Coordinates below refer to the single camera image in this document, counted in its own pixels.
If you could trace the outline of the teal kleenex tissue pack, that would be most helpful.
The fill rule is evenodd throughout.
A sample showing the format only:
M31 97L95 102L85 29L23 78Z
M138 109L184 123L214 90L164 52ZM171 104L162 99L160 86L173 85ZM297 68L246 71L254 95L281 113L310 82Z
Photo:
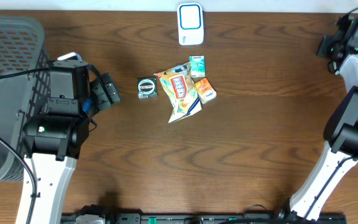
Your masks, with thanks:
M204 78L206 76L204 55L189 56L190 74L192 78Z

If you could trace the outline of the orange tissue pack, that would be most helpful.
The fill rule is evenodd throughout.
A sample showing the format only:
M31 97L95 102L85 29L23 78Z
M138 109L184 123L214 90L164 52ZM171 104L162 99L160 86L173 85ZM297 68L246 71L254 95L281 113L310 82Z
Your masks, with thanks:
M195 87L202 104L205 104L217 97L216 90L212 87L207 78L195 83Z

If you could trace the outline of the grey plastic mesh basket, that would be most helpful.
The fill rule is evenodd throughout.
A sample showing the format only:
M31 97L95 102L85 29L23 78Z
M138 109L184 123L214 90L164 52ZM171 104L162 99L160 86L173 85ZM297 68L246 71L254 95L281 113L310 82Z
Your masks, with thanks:
M50 94L44 40L44 29L35 19L0 16L0 138L21 156L29 150L23 125Z

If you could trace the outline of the green zam-buk box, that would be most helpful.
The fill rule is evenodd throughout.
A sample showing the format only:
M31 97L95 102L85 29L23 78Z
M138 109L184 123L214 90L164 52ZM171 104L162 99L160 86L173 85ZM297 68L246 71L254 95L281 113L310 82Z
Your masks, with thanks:
M138 97L140 99L158 97L157 83L155 78L138 78L137 89Z

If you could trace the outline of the yellow red snack bag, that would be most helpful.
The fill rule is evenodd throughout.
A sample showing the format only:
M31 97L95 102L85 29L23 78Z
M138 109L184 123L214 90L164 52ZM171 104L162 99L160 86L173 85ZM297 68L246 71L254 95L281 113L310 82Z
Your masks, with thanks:
M168 123L174 123L202 110L195 83L190 75L190 62L155 73L169 97L173 111Z

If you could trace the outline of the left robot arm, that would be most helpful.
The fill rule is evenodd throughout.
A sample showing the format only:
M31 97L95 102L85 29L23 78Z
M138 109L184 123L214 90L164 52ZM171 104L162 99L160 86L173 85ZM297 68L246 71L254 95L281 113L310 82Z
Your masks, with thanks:
M70 179L93 117L120 101L109 73L82 60L48 62L50 94L24 125L30 174L16 223L60 223Z

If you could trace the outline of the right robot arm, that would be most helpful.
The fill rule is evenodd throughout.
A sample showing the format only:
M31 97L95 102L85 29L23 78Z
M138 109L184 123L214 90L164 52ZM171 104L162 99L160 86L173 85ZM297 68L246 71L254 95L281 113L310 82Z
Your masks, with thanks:
M358 17L347 13L336 24L337 32L323 37L317 54L329 59L330 73L342 76L347 95L325 126L324 147L316 165L277 215L284 223L322 220L323 205L358 163Z

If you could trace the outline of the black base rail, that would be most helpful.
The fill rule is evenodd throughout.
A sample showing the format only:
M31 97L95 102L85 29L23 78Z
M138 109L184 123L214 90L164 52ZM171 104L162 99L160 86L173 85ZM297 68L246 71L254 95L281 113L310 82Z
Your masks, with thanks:
M78 213L62 215L58 221L62 224L260 224L260 223L337 223L346 224L346 216L342 214L322 214L314 221L296 217L287 212L274 215L268 210L248 209L244 213L187 213L187 214L146 214L146 213L114 213L103 207L90 205L83 207Z

